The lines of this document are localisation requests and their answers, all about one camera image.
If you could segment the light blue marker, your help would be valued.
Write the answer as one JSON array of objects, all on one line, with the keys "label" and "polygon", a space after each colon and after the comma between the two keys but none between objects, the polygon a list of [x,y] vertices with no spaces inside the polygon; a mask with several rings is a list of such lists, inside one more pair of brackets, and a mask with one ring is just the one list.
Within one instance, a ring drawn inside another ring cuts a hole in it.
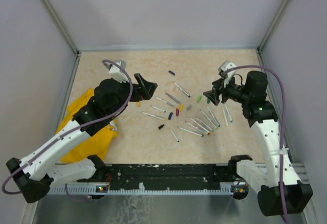
[{"label": "light blue marker", "polygon": [[223,104],[222,112],[223,112],[225,125],[229,126],[230,123],[233,123],[233,118],[232,118],[226,104]]}]

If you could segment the blue cap long marker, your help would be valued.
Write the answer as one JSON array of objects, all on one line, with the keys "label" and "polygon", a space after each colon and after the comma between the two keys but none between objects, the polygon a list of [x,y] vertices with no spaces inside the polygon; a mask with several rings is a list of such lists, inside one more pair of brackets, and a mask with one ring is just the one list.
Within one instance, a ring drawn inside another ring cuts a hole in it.
[{"label": "blue cap long marker", "polygon": [[177,87],[177,88],[179,88],[187,97],[191,97],[191,95],[187,92],[187,91],[185,91],[179,84],[177,84],[176,82],[173,82],[173,84]]}]

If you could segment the yellow cap white marker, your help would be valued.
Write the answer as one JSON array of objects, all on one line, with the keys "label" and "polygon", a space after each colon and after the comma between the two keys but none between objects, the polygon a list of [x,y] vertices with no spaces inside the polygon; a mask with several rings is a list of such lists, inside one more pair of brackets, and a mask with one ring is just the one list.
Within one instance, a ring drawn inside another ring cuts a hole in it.
[{"label": "yellow cap white marker", "polygon": [[212,129],[211,127],[209,127],[206,123],[204,123],[200,118],[196,117],[196,121],[197,121],[197,123],[199,124],[199,126],[200,126],[202,129],[206,130],[207,132],[210,133],[210,132],[213,131],[213,129]]}]

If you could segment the blue cap yellow end marker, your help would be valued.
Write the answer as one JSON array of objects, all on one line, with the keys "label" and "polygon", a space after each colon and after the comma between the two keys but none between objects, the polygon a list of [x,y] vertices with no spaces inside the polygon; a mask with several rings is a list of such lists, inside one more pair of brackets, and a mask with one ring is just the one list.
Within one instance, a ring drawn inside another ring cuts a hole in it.
[{"label": "blue cap yellow end marker", "polygon": [[167,112],[165,109],[159,108],[159,107],[154,106],[154,105],[150,105],[150,107],[152,107],[153,109],[156,109],[156,110],[158,110],[160,112],[163,112],[163,113],[166,113]]}]

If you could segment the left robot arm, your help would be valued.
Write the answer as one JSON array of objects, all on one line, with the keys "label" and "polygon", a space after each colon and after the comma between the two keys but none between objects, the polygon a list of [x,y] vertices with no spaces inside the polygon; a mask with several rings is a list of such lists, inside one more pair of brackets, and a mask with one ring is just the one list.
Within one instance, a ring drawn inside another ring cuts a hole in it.
[{"label": "left robot arm", "polygon": [[74,181],[99,182],[106,176],[102,159],[88,153],[76,163],[56,167],[56,163],[73,148],[90,139],[121,113],[128,102],[150,100],[158,85],[134,74],[136,84],[103,80],[94,89],[94,95],[73,118],[48,142],[23,159],[11,158],[6,166],[27,203],[45,197],[57,186]]}]

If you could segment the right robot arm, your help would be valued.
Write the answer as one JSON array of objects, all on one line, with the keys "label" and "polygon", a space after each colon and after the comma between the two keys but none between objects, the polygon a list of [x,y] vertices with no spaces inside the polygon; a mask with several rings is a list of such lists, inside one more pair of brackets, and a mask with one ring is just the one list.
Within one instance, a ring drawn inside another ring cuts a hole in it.
[{"label": "right robot arm", "polygon": [[220,71],[220,79],[204,92],[214,105],[232,100],[241,104],[243,116],[260,141],[266,171],[248,155],[232,156],[228,175],[234,181],[244,179],[256,192],[265,216],[301,213],[313,190],[304,184],[290,162],[288,151],[280,144],[280,128],[274,106],[267,100],[267,75],[250,71],[244,85],[235,83],[234,73]]}]

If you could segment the green end marker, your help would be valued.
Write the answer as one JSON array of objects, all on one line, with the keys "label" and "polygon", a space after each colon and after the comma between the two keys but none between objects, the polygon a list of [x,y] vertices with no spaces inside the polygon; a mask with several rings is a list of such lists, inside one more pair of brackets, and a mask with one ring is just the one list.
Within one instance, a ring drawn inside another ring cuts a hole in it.
[{"label": "green end marker", "polygon": [[203,111],[201,110],[201,113],[208,119],[208,121],[211,123],[211,125],[215,128],[215,129],[218,129],[217,125],[210,119],[210,117]]}]

